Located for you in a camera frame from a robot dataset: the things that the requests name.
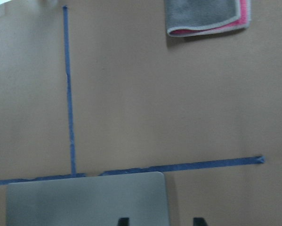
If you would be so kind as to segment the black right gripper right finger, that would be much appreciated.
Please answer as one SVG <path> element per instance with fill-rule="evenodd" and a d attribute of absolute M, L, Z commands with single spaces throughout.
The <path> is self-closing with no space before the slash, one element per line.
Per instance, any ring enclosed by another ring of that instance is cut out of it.
<path fill-rule="evenodd" d="M 206 221 L 200 217 L 193 218 L 193 226 L 206 226 Z"/>

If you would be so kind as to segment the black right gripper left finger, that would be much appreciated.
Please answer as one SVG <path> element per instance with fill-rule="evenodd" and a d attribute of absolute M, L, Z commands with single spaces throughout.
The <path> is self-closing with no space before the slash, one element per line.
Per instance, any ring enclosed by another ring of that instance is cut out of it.
<path fill-rule="evenodd" d="M 119 218 L 118 226 L 129 226 L 129 218 Z"/>

